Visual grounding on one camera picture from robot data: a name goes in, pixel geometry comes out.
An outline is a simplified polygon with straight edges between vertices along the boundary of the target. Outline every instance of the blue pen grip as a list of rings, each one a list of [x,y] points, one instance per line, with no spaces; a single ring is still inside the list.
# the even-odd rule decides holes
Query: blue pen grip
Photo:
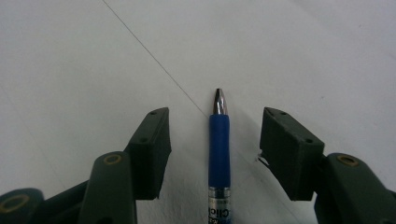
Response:
[[[209,187],[229,188],[230,177],[230,120],[228,115],[209,118]]]

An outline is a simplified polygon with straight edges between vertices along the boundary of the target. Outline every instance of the crease line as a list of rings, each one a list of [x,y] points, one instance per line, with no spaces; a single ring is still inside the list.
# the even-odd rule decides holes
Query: crease line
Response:
[[[152,59],[154,59],[154,61],[163,69],[163,71],[175,82],[175,84],[178,86],[179,89],[181,89],[184,94],[190,99],[190,101],[192,101],[192,103],[195,105],[195,107],[198,108],[199,111],[201,111],[201,113],[208,118],[207,114],[198,106],[198,104],[196,104],[192,98],[187,94],[187,92],[180,86],[180,84],[178,84],[178,82],[172,77],[172,75],[165,69],[165,67],[160,63],[160,61],[158,61],[154,55],[149,51],[149,49],[142,43],[142,41],[140,41],[139,38],[137,38],[137,36],[134,34],[134,32],[132,32],[132,30],[126,25],[126,23],[120,18],[119,15],[117,15],[117,13],[113,10],[113,8],[105,1],[102,0],[106,6],[108,7],[108,9],[110,9],[113,14],[117,17],[117,19],[123,24],[123,26],[129,31],[129,33],[137,40],[137,42],[139,42],[139,44],[148,52],[148,54],[151,56]]]

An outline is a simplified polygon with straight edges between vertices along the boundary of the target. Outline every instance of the mounting hole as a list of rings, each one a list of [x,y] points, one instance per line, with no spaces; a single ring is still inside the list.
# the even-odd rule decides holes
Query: mounting hole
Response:
[[[341,163],[343,163],[343,164],[345,164],[347,166],[357,166],[357,165],[359,165],[359,162],[355,158],[353,158],[351,156],[348,156],[348,155],[337,156],[337,159]]]
[[[116,163],[119,163],[122,160],[122,156],[117,155],[117,154],[111,154],[109,156],[106,156],[105,159],[103,160],[103,162],[106,165],[113,165]]]
[[[29,202],[29,199],[30,197],[26,194],[14,195],[10,198],[7,198],[5,201],[0,203],[0,214],[10,213],[18,210],[27,202]]]
[[[96,224],[111,224],[111,223],[113,223],[113,218],[111,217],[102,217],[96,222]]]

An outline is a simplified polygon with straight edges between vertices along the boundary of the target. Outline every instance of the pen tip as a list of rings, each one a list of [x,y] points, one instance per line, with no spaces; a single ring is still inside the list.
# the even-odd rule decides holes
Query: pen tip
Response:
[[[216,89],[215,102],[213,106],[213,114],[226,115],[227,105],[225,103],[224,94],[221,88]]]

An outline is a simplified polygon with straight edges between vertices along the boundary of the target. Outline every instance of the white table surface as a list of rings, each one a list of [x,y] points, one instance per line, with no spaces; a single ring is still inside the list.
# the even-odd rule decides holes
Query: white table surface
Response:
[[[313,202],[291,202],[255,160],[265,106],[396,190],[395,1],[13,0],[0,3],[0,194],[75,186],[168,106],[173,151],[139,223],[206,223],[217,87],[233,223],[317,223]]]

